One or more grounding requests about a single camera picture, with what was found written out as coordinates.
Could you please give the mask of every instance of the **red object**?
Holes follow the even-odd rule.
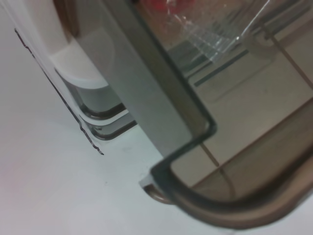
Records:
[[[150,9],[163,13],[177,14],[192,5],[195,0],[143,0]]]

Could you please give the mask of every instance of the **clear plastic bag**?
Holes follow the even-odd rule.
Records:
[[[246,37],[270,5],[281,0],[143,0],[166,31],[180,25],[183,38],[215,62]]]

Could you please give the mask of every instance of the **white surface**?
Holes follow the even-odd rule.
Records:
[[[2,9],[0,32],[1,235],[231,233],[146,196],[138,181],[161,156],[141,129],[122,135],[99,155]],[[311,235],[312,211],[313,198],[287,219],[243,233]]]

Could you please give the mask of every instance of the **transparent container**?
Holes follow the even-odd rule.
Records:
[[[89,118],[107,120],[126,109],[109,86],[99,89],[85,89],[74,86],[64,79],[63,81],[82,112]]]
[[[313,185],[312,1],[160,2],[75,0],[77,41],[164,156],[146,191],[215,226],[280,219]]]
[[[86,122],[92,134],[102,140],[110,141],[137,125],[130,114],[126,114],[109,125],[99,126]]]

